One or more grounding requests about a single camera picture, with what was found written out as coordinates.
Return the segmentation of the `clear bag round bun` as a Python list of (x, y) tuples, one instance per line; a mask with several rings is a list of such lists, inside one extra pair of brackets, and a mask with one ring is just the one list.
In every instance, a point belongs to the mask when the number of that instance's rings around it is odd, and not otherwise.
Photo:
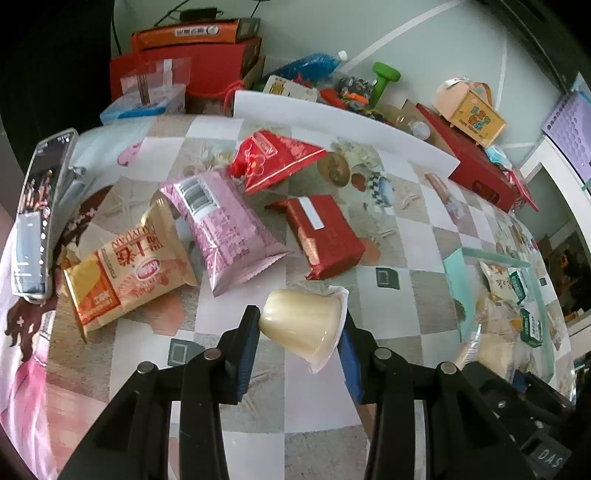
[(490, 294), (482, 292), (476, 303), (474, 322), (462, 341), (456, 366), (463, 370), (469, 363), (479, 362), (511, 382), (517, 367), (522, 329), (522, 318), (514, 304), (494, 301)]

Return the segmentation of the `green white biscuit pack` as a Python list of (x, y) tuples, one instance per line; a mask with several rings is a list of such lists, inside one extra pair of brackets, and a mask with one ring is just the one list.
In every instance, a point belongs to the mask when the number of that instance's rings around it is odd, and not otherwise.
[(543, 345), (544, 334), (539, 308), (532, 287), (523, 269), (510, 268), (509, 279), (515, 296), (517, 308), (522, 318), (521, 339), (532, 348)]

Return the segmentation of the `white snack bag orange print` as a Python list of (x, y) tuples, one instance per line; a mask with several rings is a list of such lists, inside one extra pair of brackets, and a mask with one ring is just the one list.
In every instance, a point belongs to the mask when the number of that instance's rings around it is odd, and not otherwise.
[(491, 298), (494, 301), (517, 304), (518, 298), (512, 287), (508, 268), (484, 261), (480, 261), (479, 264), (488, 281)]

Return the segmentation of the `jelly cup pudding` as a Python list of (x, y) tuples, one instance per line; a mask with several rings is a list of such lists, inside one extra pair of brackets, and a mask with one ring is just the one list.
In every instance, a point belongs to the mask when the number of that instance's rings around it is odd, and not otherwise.
[(325, 368), (339, 344), (348, 313), (349, 291), (330, 286), (327, 294), (281, 289), (270, 293), (259, 330), (308, 362), (311, 373)]

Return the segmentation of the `orange cream biscuit pack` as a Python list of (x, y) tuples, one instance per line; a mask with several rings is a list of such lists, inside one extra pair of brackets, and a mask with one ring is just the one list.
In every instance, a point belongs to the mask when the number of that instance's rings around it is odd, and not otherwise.
[(139, 222), (82, 259), (63, 260), (67, 296), (83, 341), (136, 308), (197, 277), (169, 200), (155, 195)]

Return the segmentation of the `dark red snack pack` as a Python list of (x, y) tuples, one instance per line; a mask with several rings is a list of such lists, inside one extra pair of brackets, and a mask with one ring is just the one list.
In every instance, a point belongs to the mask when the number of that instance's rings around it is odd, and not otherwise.
[(304, 252), (308, 280), (325, 280), (359, 264), (366, 248), (331, 195), (311, 195), (266, 205), (280, 212)]

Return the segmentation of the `pink snack bag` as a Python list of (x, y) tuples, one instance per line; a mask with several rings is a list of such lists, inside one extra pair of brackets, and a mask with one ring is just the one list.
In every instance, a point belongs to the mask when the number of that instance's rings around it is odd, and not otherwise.
[(288, 254), (287, 247), (276, 240), (221, 171), (166, 181), (160, 192), (189, 226), (215, 297)]

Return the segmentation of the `red triangular snack bag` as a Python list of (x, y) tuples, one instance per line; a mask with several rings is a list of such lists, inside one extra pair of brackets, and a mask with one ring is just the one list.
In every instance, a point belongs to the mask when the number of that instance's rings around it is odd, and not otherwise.
[(240, 143), (229, 174), (242, 180), (245, 194), (253, 194), (283, 182), (327, 154), (320, 146), (259, 130)]

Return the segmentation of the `red patterned pouch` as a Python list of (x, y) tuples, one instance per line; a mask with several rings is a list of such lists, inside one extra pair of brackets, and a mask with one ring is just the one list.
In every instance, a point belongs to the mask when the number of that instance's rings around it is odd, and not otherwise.
[(529, 205), (535, 212), (538, 212), (539, 207), (520, 171), (512, 168), (505, 172), (505, 176), (516, 193), (516, 199), (513, 202), (512, 209), (518, 210), (524, 205)]

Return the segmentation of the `large red gift box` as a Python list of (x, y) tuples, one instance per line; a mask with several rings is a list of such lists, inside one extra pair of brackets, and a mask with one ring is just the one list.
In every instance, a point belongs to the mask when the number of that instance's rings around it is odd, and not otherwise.
[(459, 166), (449, 175), (454, 182), (505, 212), (522, 203), (539, 211), (531, 192), (515, 171), (503, 170), (491, 162), (480, 145), (428, 107), (417, 103), (416, 110), (430, 126), (429, 141), (459, 160)]

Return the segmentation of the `smartphone on stand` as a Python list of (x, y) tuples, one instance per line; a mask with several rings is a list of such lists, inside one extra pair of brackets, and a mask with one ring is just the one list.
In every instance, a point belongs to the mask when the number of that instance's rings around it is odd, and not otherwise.
[(12, 293), (40, 304), (51, 295), (54, 210), (66, 191), (78, 133), (70, 128), (40, 141), (29, 163), (15, 219), (11, 252)]

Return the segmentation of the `purple basket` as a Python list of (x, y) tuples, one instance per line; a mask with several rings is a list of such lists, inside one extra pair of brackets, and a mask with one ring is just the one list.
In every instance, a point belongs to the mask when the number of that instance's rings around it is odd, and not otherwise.
[(558, 147), (585, 186), (590, 185), (590, 97), (575, 91), (563, 97), (542, 124), (542, 132)]

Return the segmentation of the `green dumbbell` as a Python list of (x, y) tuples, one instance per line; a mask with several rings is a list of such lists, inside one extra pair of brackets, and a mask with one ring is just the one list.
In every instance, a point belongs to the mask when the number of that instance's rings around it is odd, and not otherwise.
[(373, 64), (373, 72), (376, 74), (376, 81), (374, 83), (372, 96), (370, 96), (369, 105), (371, 108), (377, 106), (386, 87), (390, 83), (398, 82), (402, 77), (399, 70), (382, 62), (375, 62)]

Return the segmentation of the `clear plastic container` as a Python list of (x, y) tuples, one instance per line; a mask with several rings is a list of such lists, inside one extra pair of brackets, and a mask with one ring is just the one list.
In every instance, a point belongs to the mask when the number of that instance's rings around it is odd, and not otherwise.
[(189, 58), (151, 60), (126, 72), (112, 67), (113, 101), (100, 114), (100, 121), (109, 125), (123, 119), (183, 114), (190, 80)]

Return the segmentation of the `red box with orange box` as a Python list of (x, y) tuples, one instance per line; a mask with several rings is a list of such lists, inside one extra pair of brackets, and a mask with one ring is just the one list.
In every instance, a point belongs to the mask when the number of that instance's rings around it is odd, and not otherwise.
[(232, 87), (249, 88), (263, 73), (259, 26), (259, 18), (233, 18), (136, 31), (131, 51), (110, 62), (111, 98), (123, 95), (123, 78), (152, 73), (165, 60), (180, 62), (177, 81), (193, 99), (221, 100)]

